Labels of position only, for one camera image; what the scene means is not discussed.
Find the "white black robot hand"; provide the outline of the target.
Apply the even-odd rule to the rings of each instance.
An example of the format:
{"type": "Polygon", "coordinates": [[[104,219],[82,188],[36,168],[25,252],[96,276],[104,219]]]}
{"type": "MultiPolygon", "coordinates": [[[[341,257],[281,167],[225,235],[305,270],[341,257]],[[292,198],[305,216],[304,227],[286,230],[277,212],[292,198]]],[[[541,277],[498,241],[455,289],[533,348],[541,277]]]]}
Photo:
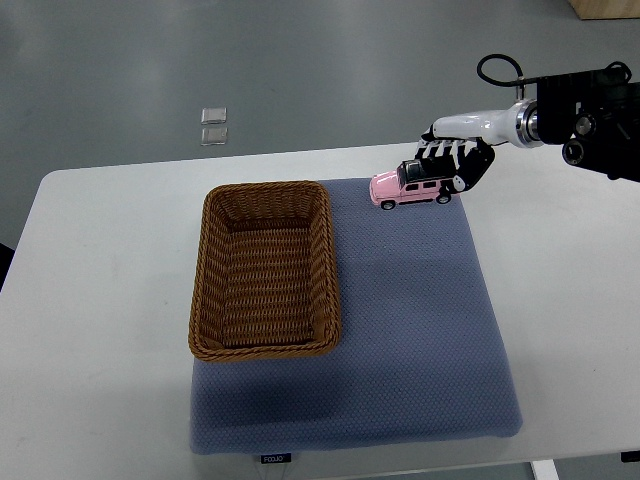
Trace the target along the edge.
{"type": "Polygon", "coordinates": [[[495,158],[493,148],[505,143],[519,148],[540,144],[536,101],[521,100],[507,110],[440,118],[421,135],[415,157],[437,160],[448,156],[450,148],[457,145],[457,170],[452,190],[461,193],[478,183],[495,158]]]}

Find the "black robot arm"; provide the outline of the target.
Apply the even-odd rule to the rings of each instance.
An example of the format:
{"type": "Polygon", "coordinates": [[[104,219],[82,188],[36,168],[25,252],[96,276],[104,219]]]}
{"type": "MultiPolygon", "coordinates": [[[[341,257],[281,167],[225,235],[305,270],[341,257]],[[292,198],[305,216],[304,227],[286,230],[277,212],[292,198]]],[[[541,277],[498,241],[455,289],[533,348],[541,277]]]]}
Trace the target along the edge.
{"type": "Polygon", "coordinates": [[[639,180],[639,84],[615,61],[598,70],[541,76],[533,138],[560,145],[566,164],[611,180],[639,180]]]}

